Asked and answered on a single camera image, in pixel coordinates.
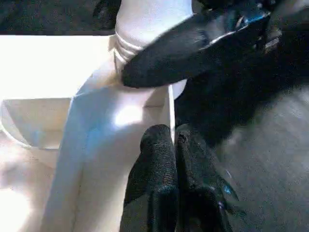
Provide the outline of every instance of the white cardboard divider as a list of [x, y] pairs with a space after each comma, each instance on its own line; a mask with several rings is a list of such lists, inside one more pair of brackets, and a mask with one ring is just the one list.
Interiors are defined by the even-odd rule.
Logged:
[[174, 139], [171, 86], [103, 87], [117, 77], [101, 71], [108, 77], [93, 75], [71, 101], [42, 232], [119, 231], [127, 177], [143, 133], [166, 124]]

